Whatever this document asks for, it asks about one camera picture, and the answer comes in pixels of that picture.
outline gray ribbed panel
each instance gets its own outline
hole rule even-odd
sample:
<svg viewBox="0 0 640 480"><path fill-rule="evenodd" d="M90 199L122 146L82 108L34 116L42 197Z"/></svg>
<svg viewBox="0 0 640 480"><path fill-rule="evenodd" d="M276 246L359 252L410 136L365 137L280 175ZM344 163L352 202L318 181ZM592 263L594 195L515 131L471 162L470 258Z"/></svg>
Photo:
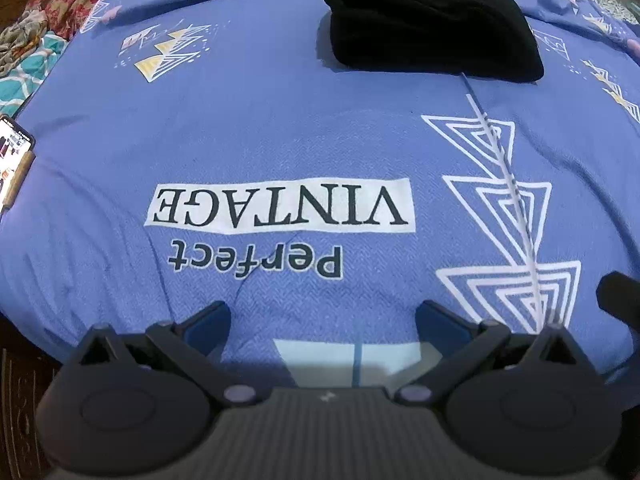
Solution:
<svg viewBox="0 0 640 480"><path fill-rule="evenodd" d="M230 410L189 456L136 480L525 480L460 451L428 410L378 389L275 390ZM612 480L601 470L554 480ZM90 480L57 470L49 480Z"/></svg>

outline black beanie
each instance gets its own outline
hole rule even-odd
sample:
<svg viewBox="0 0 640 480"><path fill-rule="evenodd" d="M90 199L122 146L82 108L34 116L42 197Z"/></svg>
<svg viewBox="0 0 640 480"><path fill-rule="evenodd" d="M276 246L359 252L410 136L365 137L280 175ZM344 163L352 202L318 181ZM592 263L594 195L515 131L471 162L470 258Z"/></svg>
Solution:
<svg viewBox="0 0 640 480"><path fill-rule="evenodd" d="M331 44L364 70L461 73L530 82L538 46L513 0L325 0Z"/></svg>

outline bed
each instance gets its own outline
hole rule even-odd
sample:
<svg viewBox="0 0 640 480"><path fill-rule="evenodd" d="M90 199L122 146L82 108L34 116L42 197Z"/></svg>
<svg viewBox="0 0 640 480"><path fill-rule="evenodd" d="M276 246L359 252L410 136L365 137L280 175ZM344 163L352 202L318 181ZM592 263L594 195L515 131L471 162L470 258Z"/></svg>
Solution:
<svg viewBox="0 0 640 480"><path fill-rule="evenodd" d="M639 335L595 291L640 276L640 43L589 0L516 1L535 84L349 70L323 0L99 0L17 117L2 313L64 362L96 323L223 300L247 381L393 390L447 357L430 299L564 324L638 405Z"/></svg>

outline black letter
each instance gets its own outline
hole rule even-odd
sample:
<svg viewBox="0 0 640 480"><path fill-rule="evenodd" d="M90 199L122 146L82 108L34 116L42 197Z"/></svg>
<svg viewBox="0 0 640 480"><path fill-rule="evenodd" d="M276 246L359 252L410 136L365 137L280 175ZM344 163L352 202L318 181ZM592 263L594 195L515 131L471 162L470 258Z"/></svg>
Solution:
<svg viewBox="0 0 640 480"><path fill-rule="evenodd" d="M386 187L381 186L380 194L378 195L378 199L376 200L376 205L373 206L373 211L371 212L371 216L364 221L365 224L380 225L380 222L376 222L373 219L373 217L376 215L376 211L378 209L378 205L380 204L381 198L385 199L385 202L389 208L389 211L391 211L391 214L394 216L394 221L391 222L389 225L404 225L409 223L402 220L402 217L400 216L398 209L396 209L396 204L394 204L394 201L391 200L391 197L389 196L389 192L386 190Z"/></svg>
<svg viewBox="0 0 640 480"><path fill-rule="evenodd" d="M254 226L260 225L286 225L291 221L291 213L287 213L287 216L284 217L284 220L277 221L276 213L278 212L278 195L280 191L286 189L285 187L268 187L267 190L271 191L271 203L269 205L269 220L267 222L262 222L258 215L254 216Z"/></svg>
<svg viewBox="0 0 640 480"><path fill-rule="evenodd" d="M254 267L257 267L258 265L260 265L260 262L257 260L254 260L254 251L255 251L255 245L253 244L249 244L246 247L246 258L244 259L243 262L238 262L238 269L240 269L240 267L242 267L242 271L238 272L236 271L236 278L238 280L242 280L244 278L246 278L249 274L249 272L251 272L251 270Z"/></svg>
<svg viewBox="0 0 640 480"><path fill-rule="evenodd" d="M327 265L334 264L333 270L328 270ZM316 263L316 271L320 276L326 280L341 280L342 279L342 247L340 245L334 245L333 256L323 256Z"/></svg>
<svg viewBox="0 0 640 480"><path fill-rule="evenodd" d="M346 222L342 222L343 225L361 225L362 222L356 220L356 189L360 189L362 186L352 186L351 184L342 184L342 187L347 188L349 193L349 218Z"/></svg>
<svg viewBox="0 0 640 480"><path fill-rule="evenodd" d="M171 203L167 203L164 199L162 199L162 203L158 209L158 213L162 211L165 207L169 206L169 219L161 220L158 218L158 213L154 213L154 222L165 222L167 224L177 224L178 222L175 219L175 210L178 209L178 200L180 200L180 195L183 191L187 191L186 189L161 189L156 198L160 198L162 193L165 191L173 191L174 192L174 200Z"/></svg>
<svg viewBox="0 0 640 480"><path fill-rule="evenodd" d="M302 251L303 254L292 254L291 251ZM314 248L307 244L291 244L289 246L289 267L297 272L307 270L314 262Z"/></svg>
<svg viewBox="0 0 640 480"><path fill-rule="evenodd" d="M282 253L284 252L284 244L276 245L276 254L273 257L273 261L269 261L269 257L262 259L262 268L264 270L282 270Z"/></svg>
<svg viewBox="0 0 640 480"><path fill-rule="evenodd" d="M209 267L211 263L211 259L213 258L213 249L210 245L207 244L195 244L193 246L194 251L202 251L202 259L196 260L195 258L191 259L192 267L199 267L204 269L205 267Z"/></svg>
<svg viewBox="0 0 640 480"><path fill-rule="evenodd" d="M234 266L236 260L236 250L233 247L219 247L218 254L226 253L228 256L223 258L222 256L216 256L216 269L218 272L227 272Z"/></svg>
<svg viewBox="0 0 640 480"><path fill-rule="evenodd" d="M189 198L189 201L185 202L184 205L200 205L199 202L196 202L196 197L197 197L198 193L207 193L211 197L211 211L209 211L209 216L207 217L207 219L202 224L194 224L194 222L191 221L191 216L189 215L189 212L187 211L187 216L185 216L184 223L186 225L194 225L196 227L203 227L203 226L213 222L213 219L218 214L218 207L220 206L220 201L218 200L218 196L212 190L210 190L210 189L196 189L195 191L191 192L191 197Z"/></svg>
<svg viewBox="0 0 640 480"><path fill-rule="evenodd" d="M175 256L169 256L167 260L170 264L174 264L174 271L180 272L182 268L189 263L184 257L184 248L187 246L182 240L171 240L171 245L176 248Z"/></svg>
<svg viewBox="0 0 640 480"><path fill-rule="evenodd" d="M234 193L237 189L225 189L222 191L226 195L226 202L229 204L229 216L231 216L231 223L234 225L234 229L238 227L242 214L249 205L249 200L251 200L255 192L258 190L259 189L247 189L246 192L249 194L249 198L246 199L246 202L234 202ZM240 214L236 214L236 205L238 204L243 204Z"/></svg>
<svg viewBox="0 0 640 480"><path fill-rule="evenodd" d="M338 221L334 220L331 216L331 202L334 194L334 187L338 187L338 185L337 184L320 184L320 186L324 187L327 191L328 198L327 198L327 204L326 204L326 211L322 209L322 206L320 205L318 200L316 200L316 197L314 197L311 193L309 193L309 190L305 186L302 186L301 184L300 185L300 202L298 203L298 218L296 218L293 222L291 222L292 224L307 224L309 222L309 220L305 220L304 218L302 218L302 206L304 205L305 198L313 206L313 208L318 212L318 214L322 217L322 220L324 220L325 224L339 223Z"/></svg>

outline wooden bed frame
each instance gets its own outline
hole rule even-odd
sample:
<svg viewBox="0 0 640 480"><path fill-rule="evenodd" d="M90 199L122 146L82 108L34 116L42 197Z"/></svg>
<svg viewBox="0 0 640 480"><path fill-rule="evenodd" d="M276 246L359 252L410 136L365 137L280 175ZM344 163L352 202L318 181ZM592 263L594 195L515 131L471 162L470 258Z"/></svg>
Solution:
<svg viewBox="0 0 640 480"><path fill-rule="evenodd" d="M61 365L1 314L0 356L0 480L39 480L50 465L38 446L35 409ZM621 480L640 480L640 406L625 413L609 465Z"/></svg>

